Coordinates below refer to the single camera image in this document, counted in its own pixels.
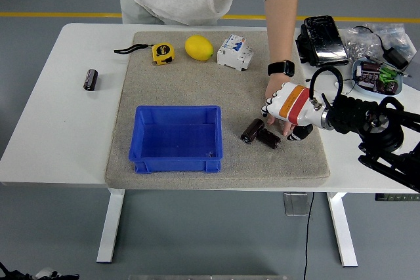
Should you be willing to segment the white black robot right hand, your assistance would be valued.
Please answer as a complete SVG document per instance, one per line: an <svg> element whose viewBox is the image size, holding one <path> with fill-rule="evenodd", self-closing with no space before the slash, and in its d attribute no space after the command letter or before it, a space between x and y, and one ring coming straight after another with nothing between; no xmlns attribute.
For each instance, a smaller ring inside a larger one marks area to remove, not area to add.
<svg viewBox="0 0 420 280"><path fill-rule="evenodd" d="M287 136L288 140L304 140L314 126L326 126L327 109L317 98L320 98L317 92L310 98L309 88L287 82L272 97L266 99L261 113L264 117L271 115L294 125L291 134Z"/></svg>

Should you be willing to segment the person's left hand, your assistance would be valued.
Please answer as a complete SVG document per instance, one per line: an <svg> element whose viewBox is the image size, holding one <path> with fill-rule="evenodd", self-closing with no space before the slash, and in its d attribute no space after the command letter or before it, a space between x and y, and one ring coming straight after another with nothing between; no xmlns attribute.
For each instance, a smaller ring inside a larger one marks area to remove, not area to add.
<svg viewBox="0 0 420 280"><path fill-rule="evenodd" d="M266 90L265 90L265 98L270 98L272 97L272 95L280 90L282 88L282 85L286 82L290 82L290 77L288 77L286 74L284 73L275 73L272 74L269 77L268 80L268 84L266 86ZM283 122L283 128L282 128L282 134L284 136L288 136L289 134L292 133L293 129L295 128L294 125L292 125L290 122L288 121L284 121Z"/></svg>

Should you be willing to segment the black white robot left hand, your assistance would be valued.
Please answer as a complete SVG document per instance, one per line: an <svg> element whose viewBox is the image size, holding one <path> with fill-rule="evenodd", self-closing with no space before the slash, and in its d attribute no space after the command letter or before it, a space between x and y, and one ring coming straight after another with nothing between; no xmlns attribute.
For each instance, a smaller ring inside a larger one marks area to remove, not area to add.
<svg viewBox="0 0 420 280"><path fill-rule="evenodd" d="M1 263L1 270L4 273L4 276L1 279L55 279L55 280L65 280L65 279L79 279L79 274L68 274L62 275L56 270L51 268L44 268L36 275L30 275L28 273L22 273L18 270L9 271L3 263Z"/></svg>

